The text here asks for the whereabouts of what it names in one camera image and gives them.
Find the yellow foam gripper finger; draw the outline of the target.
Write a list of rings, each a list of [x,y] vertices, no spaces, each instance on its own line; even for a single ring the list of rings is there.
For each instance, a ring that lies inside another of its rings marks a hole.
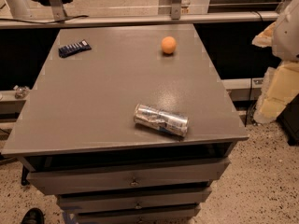
[[[254,36],[252,44],[260,48],[271,47],[275,26],[275,22],[272,22],[270,25],[268,25],[262,32]]]
[[[261,124],[270,123],[299,94],[299,62],[284,61],[278,68],[269,67],[261,91],[253,119]]]

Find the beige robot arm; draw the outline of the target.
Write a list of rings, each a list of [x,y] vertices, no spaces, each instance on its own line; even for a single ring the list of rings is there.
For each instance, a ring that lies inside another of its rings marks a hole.
[[[253,119],[270,123],[299,94],[299,0],[291,0],[278,19],[256,35],[252,44],[270,47],[281,63],[268,68],[263,78]]]

